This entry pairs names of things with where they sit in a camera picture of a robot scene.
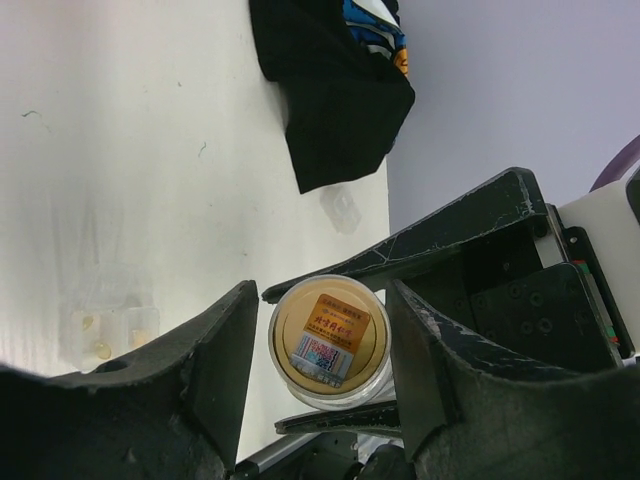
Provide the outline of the clear pill bottle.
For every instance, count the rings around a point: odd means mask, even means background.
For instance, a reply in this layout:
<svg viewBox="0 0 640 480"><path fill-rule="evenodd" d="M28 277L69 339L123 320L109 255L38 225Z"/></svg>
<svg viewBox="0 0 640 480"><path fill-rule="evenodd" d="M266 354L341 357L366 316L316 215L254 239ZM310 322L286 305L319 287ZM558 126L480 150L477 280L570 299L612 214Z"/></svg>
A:
<svg viewBox="0 0 640 480"><path fill-rule="evenodd" d="M272 313L272 361L294 397L324 411L394 395L391 326L383 302L364 284L317 275L284 290Z"/></svg>

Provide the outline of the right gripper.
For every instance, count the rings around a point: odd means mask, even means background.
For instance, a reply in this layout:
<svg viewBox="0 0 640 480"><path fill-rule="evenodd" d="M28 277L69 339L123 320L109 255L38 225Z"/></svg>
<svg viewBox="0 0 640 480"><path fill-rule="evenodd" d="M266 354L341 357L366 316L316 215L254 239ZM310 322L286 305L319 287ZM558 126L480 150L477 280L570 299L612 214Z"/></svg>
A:
<svg viewBox="0 0 640 480"><path fill-rule="evenodd" d="M527 226L545 215L534 173L508 168L342 262L267 288L262 300L277 303L320 275L377 290L438 261L409 286L450 319L549 365L580 373L619 367L619 317L586 236Z"/></svg>

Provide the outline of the black garment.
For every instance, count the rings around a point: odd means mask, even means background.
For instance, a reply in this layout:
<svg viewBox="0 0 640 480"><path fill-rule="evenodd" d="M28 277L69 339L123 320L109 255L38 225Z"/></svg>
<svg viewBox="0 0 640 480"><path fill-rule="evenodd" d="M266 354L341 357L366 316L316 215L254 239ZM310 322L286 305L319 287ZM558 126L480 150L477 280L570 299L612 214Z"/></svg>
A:
<svg viewBox="0 0 640 480"><path fill-rule="evenodd" d="M252 1L300 193L376 172L415 101L396 1Z"/></svg>

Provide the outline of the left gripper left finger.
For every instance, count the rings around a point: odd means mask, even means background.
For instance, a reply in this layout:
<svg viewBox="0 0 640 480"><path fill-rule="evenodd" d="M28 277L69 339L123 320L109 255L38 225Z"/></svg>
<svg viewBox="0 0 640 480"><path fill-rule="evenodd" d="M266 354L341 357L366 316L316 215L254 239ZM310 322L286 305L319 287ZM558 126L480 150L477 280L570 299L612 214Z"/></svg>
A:
<svg viewBox="0 0 640 480"><path fill-rule="evenodd" d="M226 479L234 471L258 294L243 281L195 318L94 371L1 369L5 479Z"/></svg>

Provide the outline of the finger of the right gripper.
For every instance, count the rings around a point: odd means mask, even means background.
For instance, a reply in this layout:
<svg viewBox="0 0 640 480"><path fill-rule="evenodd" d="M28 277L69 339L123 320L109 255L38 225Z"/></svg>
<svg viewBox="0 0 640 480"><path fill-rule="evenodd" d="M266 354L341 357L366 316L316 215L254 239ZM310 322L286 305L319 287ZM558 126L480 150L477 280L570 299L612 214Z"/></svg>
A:
<svg viewBox="0 0 640 480"><path fill-rule="evenodd" d="M395 400L366 404L340 411L305 413L275 423L278 434L351 432L366 435L401 435Z"/></svg>

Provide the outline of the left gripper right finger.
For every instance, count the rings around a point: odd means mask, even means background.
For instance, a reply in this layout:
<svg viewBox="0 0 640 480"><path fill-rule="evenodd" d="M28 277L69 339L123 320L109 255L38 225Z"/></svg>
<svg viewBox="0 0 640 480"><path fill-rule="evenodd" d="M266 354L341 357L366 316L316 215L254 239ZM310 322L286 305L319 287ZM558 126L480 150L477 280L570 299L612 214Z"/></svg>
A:
<svg viewBox="0 0 640 480"><path fill-rule="evenodd" d="M635 479L639 371L578 374L501 347L395 281L392 369L421 479Z"/></svg>

